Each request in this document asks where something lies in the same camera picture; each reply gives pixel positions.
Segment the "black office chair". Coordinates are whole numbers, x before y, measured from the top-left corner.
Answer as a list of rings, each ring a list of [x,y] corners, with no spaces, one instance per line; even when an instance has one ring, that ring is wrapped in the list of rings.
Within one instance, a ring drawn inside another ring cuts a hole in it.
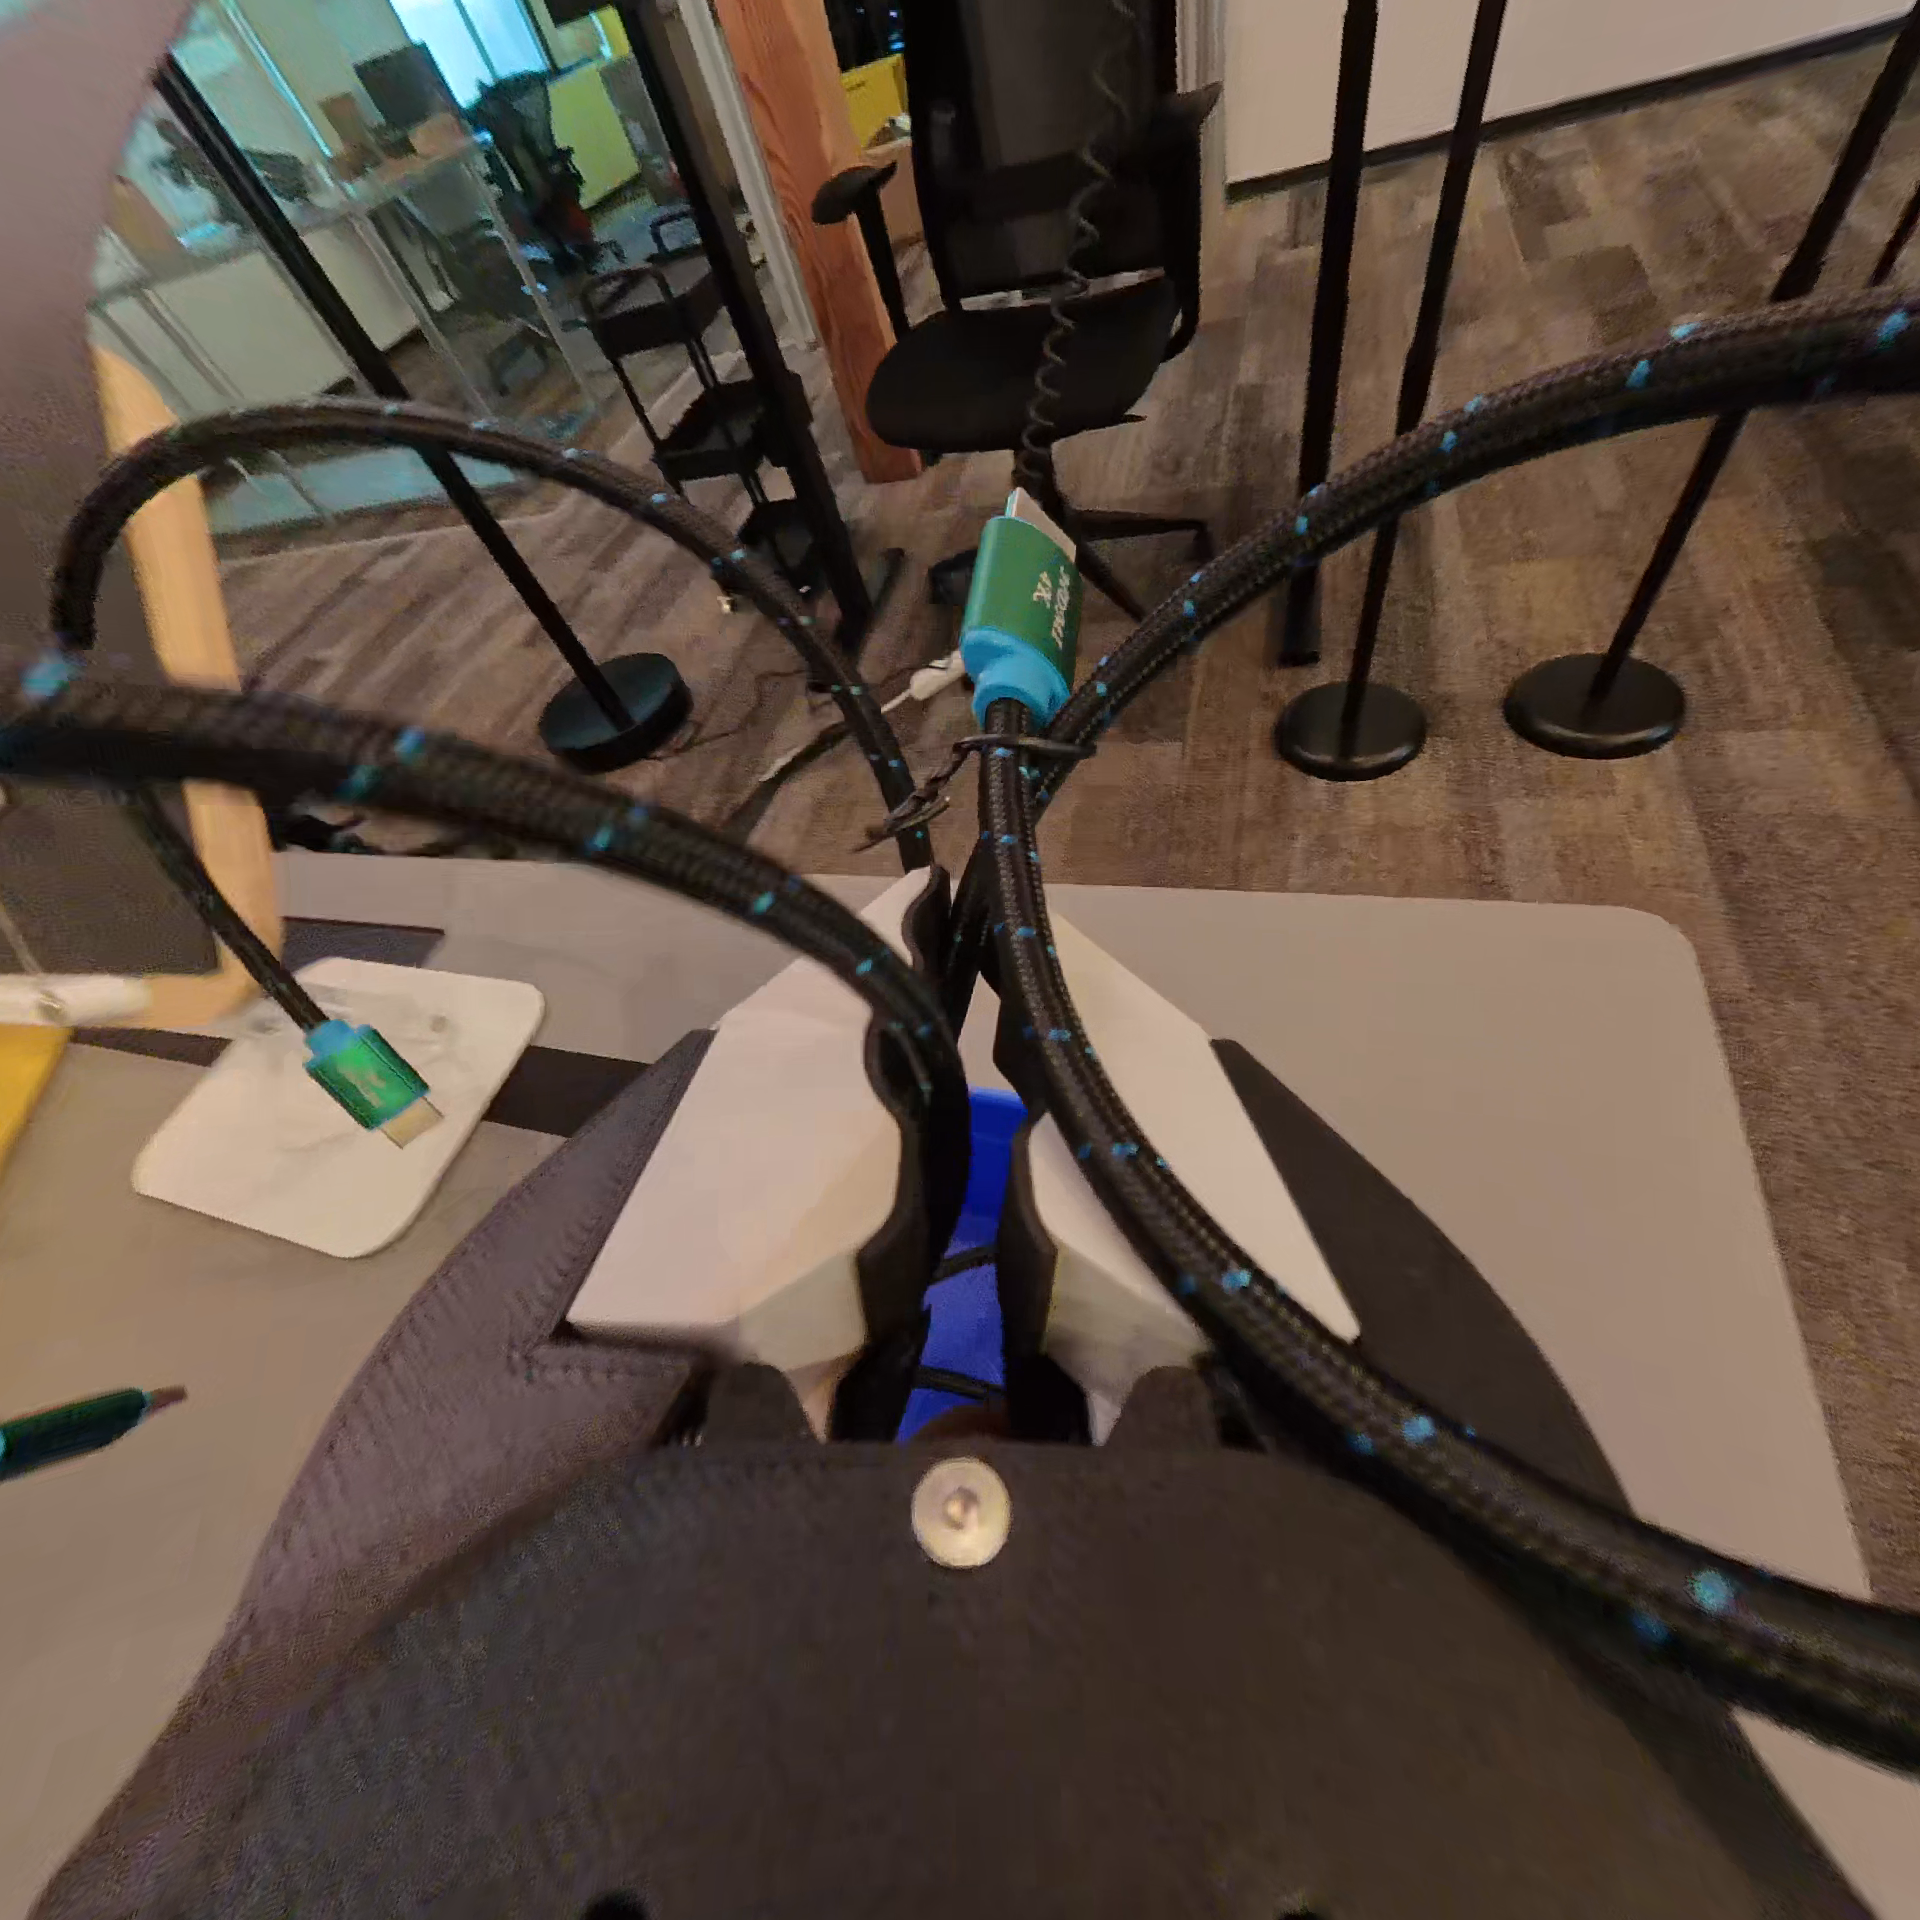
[[[1195,517],[1075,508],[1055,448],[1135,420],[1203,310],[1204,130],[1219,85],[1180,86],[1172,2],[901,5],[913,196],[936,309],[904,315],[879,192],[891,165],[817,188],[811,221],[857,221],[896,341],[870,433],[928,462],[1005,453],[1076,541],[1093,589],[1137,618],[1103,545],[1185,538]]]

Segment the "white stand base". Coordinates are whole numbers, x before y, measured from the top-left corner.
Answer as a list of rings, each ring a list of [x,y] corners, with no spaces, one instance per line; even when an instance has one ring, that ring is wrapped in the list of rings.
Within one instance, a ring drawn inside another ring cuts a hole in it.
[[[544,1019],[539,988],[329,956],[297,979],[321,1016],[371,1026],[422,1076],[438,1120],[411,1142],[361,1128],[303,1069],[267,1002],[135,1154],[133,1190],[339,1260],[390,1245],[424,1212]]]

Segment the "black utility cart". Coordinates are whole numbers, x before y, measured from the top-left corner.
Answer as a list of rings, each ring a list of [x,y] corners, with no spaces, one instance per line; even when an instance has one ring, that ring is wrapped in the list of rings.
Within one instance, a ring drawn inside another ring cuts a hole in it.
[[[591,341],[613,366],[653,465],[672,490],[734,476],[755,512],[771,508],[760,467],[772,459],[768,402],[744,378],[720,378],[707,329],[724,309],[721,289],[688,203],[660,209],[648,221],[653,251],[641,262],[593,275],[583,289]],[[667,429],[651,419],[629,374],[635,354],[673,350],[694,374],[694,396]]]

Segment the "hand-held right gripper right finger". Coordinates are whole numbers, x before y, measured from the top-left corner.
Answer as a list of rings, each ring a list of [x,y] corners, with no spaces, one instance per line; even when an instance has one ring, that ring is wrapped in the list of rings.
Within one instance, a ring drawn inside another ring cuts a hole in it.
[[[1072,924],[1053,918],[1052,942],[1093,1051],[1147,1142],[1297,1308],[1355,1342],[1357,1315],[1204,1029]],[[1119,1411],[1141,1377],[1192,1360],[1204,1340],[1105,1217],[1021,1054],[1007,1018],[1005,1076],[1028,1120],[1005,1186],[1005,1357],[1052,1360],[1088,1411]]]

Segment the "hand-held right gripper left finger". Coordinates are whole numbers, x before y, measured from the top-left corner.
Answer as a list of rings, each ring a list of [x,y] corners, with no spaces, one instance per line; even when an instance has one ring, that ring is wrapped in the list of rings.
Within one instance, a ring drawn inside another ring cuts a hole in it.
[[[873,1338],[868,1301],[913,1304],[928,1200],[867,1067],[870,1012],[793,961],[727,1011],[615,1219],[569,1328],[774,1368],[830,1398]]]

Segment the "yellow plastic bin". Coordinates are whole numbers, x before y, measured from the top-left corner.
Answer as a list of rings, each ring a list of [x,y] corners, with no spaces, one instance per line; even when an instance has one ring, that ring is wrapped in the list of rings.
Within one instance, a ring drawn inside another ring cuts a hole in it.
[[[9,1163],[68,1044],[62,1024],[3,1024],[0,1162]]]

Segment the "blue divided plastic bin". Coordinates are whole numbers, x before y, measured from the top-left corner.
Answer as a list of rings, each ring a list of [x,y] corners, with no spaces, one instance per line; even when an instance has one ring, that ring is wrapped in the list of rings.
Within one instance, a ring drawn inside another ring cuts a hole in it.
[[[950,1411],[984,1409],[1003,1387],[1003,1323],[996,1284],[1000,1208],[1025,1108],[1012,1093],[974,1088],[968,1178],[961,1213],[928,1289],[928,1336],[901,1419],[907,1441]]]

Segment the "black stand pole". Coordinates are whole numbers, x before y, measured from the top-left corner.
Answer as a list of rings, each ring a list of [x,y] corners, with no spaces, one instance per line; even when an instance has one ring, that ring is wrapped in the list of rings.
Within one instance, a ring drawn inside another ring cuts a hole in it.
[[[1365,130],[1376,72],[1379,2],[1343,6],[1324,227],[1319,238],[1312,324],[1305,373],[1297,490],[1317,491],[1331,470],[1342,354],[1347,342],[1353,246],[1357,232]],[[1423,420],[1448,305],[1457,235],[1477,163],[1485,101],[1496,69],[1507,2],[1477,2],[1446,161],[1431,219],[1419,310],[1403,354],[1395,427],[1406,434]],[[1427,742],[1427,713],[1400,688],[1379,684],[1376,643],[1400,545],[1400,523],[1376,528],[1360,594],[1351,665],[1342,682],[1303,691],[1280,712],[1273,747],[1292,768],[1324,781],[1371,781],[1416,758]]]
[[[281,214],[254,163],[223,128],[216,112],[207,108],[200,89],[174,54],[157,62],[153,85],[163,106],[207,163],[216,184],[231,192],[247,225],[285,270],[355,373],[380,401],[407,402],[408,394],[387,354],[375,347],[361,320],[297,235],[297,229]],[[428,450],[422,465],[572,674],[572,684],[556,692],[539,713],[537,731],[544,747],[590,774],[619,773],[657,753],[691,715],[691,696],[681,672],[663,657],[591,660],[579,633],[542,588],[529,563],[508,538],[459,462],[444,450]]]
[[[1911,10],[1768,291],[1771,301],[1791,301],[1815,291],[1833,240],[1915,78],[1915,67],[1917,11]],[[1503,696],[1503,720],[1528,746],[1557,757],[1607,761],[1657,753],[1675,738],[1687,715],[1685,691],[1660,665],[1639,658],[1637,646],[1743,425],[1745,413],[1725,413],[1711,424],[1607,649],[1539,664],[1511,684]]]

